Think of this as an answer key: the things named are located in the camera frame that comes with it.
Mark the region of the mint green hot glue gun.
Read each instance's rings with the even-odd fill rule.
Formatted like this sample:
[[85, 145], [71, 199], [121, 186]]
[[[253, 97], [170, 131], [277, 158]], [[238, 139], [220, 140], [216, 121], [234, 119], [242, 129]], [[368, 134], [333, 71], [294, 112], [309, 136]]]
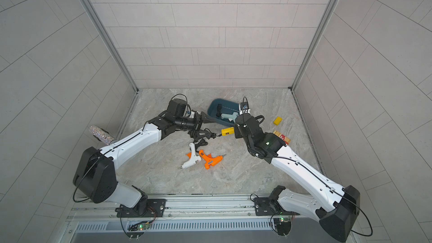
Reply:
[[216, 119], [234, 123], [239, 116], [238, 103], [219, 103], [216, 106]]

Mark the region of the yellow hot glue gun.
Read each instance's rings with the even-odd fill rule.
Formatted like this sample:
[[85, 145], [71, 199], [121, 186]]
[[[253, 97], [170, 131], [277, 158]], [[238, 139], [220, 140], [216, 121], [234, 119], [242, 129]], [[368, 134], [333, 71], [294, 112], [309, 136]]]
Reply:
[[230, 127], [230, 128], [225, 128], [221, 130], [221, 135], [222, 136], [228, 136], [228, 135], [232, 135], [235, 133], [235, 128], [234, 127]]

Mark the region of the white hot glue gun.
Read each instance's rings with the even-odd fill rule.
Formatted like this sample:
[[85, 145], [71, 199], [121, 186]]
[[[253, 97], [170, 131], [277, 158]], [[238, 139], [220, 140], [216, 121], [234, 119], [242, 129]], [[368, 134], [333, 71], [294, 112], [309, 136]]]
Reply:
[[189, 157], [188, 161], [184, 162], [178, 169], [186, 169], [193, 165], [195, 165], [198, 162], [201, 162], [203, 158], [199, 155], [199, 151], [197, 151], [197, 148], [200, 146], [205, 146], [208, 143], [205, 141], [205, 139], [201, 139], [199, 142], [193, 142], [190, 143], [190, 150], [191, 152], [187, 154]]

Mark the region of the orange hot glue gun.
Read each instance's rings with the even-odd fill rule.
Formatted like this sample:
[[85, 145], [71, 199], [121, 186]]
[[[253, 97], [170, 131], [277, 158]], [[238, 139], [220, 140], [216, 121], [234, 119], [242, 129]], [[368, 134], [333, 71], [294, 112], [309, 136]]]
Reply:
[[214, 167], [223, 160], [223, 155], [212, 157], [211, 154], [206, 155], [203, 150], [199, 151], [199, 155], [205, 160], [204, 166], [207, 170], [210, 169], [210, 167]]

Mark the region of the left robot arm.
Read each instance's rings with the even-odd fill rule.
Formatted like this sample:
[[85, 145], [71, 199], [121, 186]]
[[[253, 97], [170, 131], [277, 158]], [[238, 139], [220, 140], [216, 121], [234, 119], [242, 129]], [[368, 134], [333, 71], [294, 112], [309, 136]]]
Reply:
[[124, 139], [100, 149], [86, 149], [73, 177], [73, 185], [87, 196], [84, 201], [91, 200], [95, 204], [109, 201], [127, 208], [145, 205], [147, 195], [136, 187], [118, 182], [117, 169], [176, 131], [186, 131], [196, 141], [215, 137], [211, 131], [201, 129], [208, 123], [214, 123], [214, 120], [204, 112], [196, 112], [193, 117], [176, 117], [164, 111]]

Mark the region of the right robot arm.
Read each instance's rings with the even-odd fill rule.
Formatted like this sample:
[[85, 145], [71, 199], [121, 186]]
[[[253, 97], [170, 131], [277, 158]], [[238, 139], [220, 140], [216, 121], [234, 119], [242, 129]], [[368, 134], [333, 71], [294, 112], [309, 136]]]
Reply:
[[245, 141], [248, 152], [277, 167], [307, 192], [301, 195], [283, 186], [270, 195], [278, 213], [295, 212], [320, 224], [333, 239], [346, 242], [360, 213], [360, 192], [344, 187], [305, 162], [274, 133], [263, 132], [259, 118], [243, 113], [235, 120], [235, 134]]

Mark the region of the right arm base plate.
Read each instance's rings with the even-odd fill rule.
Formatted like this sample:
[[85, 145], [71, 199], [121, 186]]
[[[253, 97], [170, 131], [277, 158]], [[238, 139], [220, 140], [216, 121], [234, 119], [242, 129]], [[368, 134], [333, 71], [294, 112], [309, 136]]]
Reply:
[[252, 198], [256, 216], [298, 216], [299, 213], [284, 210], [275, 200], [269, 198]]

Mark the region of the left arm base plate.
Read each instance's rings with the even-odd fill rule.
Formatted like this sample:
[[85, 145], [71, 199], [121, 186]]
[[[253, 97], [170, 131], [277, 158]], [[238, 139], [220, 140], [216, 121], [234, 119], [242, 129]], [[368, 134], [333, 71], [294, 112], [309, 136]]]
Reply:
[[115, 209], [118, 218], [155, 218], [162, 217], [165, 211], [166, 199], [143, 199], [133, 208], [121, 205]]

